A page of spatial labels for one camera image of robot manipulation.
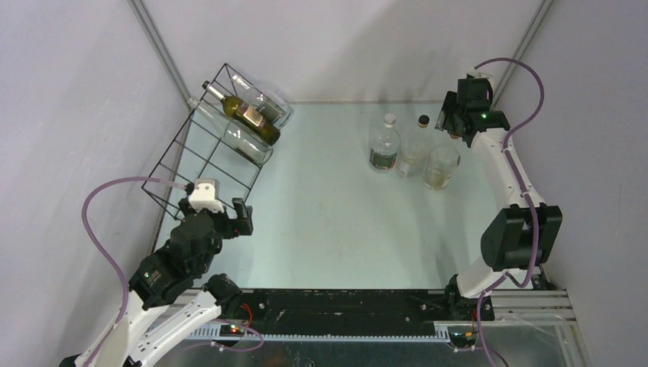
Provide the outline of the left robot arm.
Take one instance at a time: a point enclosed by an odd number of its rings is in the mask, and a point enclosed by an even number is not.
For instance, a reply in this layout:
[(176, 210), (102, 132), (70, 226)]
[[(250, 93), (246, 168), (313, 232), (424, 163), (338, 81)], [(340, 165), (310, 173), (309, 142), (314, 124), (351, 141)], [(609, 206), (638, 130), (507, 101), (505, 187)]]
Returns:
[(222, 250), (226, 239), (253, 233), (251, 206), (234, 198), (235, 218), (217, 199), (180, 201), (183, 219), (165, 244), (141, 261), (128, 281), (125, 305), (115, 322), (83, 353), (68, 356), (62, 366), (152, 366), (200, 325), (233, 318), (242, 306), (242, 290), (226, 274), (216, 274), (180, 311), (149, 327), (193, 286)]

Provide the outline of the green wine bottle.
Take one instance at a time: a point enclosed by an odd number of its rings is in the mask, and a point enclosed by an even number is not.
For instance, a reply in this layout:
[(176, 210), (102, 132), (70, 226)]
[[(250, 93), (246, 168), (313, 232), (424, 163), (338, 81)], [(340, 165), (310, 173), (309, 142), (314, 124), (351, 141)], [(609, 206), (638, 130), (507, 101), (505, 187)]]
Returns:
[(222, 110), (227, 116), (250, 128), (262, 141), (273, 146), (279, 140), (280, 130), (242, 98), (225, 94), (216, 84), (209, 81), (205, 81), (202, 87), (206, 92), (220, 101)]

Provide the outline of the clear bottle black cap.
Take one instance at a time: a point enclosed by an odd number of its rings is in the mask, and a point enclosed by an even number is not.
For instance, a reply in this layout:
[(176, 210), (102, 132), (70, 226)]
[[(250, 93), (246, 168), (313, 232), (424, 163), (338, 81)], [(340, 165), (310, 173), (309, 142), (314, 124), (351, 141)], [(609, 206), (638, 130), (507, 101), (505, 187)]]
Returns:
[(423, 183), (431, 190), (442, 190), (461, 163), (456, 140), (445, 138), (428, 154), (423, 167)]

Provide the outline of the clear bottle white cap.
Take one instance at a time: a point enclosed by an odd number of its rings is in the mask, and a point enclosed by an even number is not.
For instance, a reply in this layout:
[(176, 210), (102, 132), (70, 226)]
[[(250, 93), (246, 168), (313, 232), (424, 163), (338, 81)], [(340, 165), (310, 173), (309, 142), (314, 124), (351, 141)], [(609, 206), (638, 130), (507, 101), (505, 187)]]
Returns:
[(380, 126), (372, 128), (369, 135), (368, 161), (378, 173), (387, 173), (394, 168), (400, 149), (401, 137), (396, 129), (397, 117), (387, 113)]

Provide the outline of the clear bottle dark green label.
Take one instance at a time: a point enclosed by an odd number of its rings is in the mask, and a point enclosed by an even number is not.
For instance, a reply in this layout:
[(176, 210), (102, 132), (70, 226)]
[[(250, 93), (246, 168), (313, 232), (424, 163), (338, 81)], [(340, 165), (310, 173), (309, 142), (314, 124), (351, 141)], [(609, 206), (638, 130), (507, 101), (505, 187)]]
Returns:
[(268, 122), (282, 129), (293, 115), (293, 108), (264, 84), (253, 83), (240, 74), (231, 77), (239, 97), (261, 113)]

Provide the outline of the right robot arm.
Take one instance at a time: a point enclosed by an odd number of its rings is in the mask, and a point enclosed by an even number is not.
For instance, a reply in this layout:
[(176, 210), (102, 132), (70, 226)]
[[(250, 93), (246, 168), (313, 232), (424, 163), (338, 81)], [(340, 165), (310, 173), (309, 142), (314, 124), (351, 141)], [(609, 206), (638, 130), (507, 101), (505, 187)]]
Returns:
[(443, 101), (436, 129), (461, 139), (484, 164), (500, 210), (480, 240), (480, 257), (445, 287), (444, 308), (463, 320), (496, 287), (511, 281), (526, 287), (534, 268), (545, 263), (562, 225), (562, 211), (550, 206), (531, 184), (514, 147), (502, 111), (492, 108), (488, 77), (472, 72), (458, 80)]

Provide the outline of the clear bottle copper cap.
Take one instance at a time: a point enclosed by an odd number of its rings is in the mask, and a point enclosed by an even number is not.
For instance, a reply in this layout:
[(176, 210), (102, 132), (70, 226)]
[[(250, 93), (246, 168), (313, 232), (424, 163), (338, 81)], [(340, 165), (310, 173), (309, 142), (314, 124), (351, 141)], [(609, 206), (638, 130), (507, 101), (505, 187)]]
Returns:
[(395, 165), (401, 177), (415, 177), (422, 169), (427, 155), (434, 146), (429, 133), (430, 117), (420, 115), (415, 125), (408, 125), (401, 138), (400, 150)]

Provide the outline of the tall clear bottle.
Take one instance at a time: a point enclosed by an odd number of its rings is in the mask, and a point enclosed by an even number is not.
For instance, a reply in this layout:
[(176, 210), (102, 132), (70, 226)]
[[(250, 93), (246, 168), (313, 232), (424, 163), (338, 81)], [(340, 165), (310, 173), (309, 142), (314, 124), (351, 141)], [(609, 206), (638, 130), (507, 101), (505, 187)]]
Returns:
[(250, 128), (218, 111), (207, 101), (191, 97), (187, 102), (190, 107), (214, 126), (217, 136), (230, 148), (259, 167), (270, 160), (274, 149), (262, 141)]

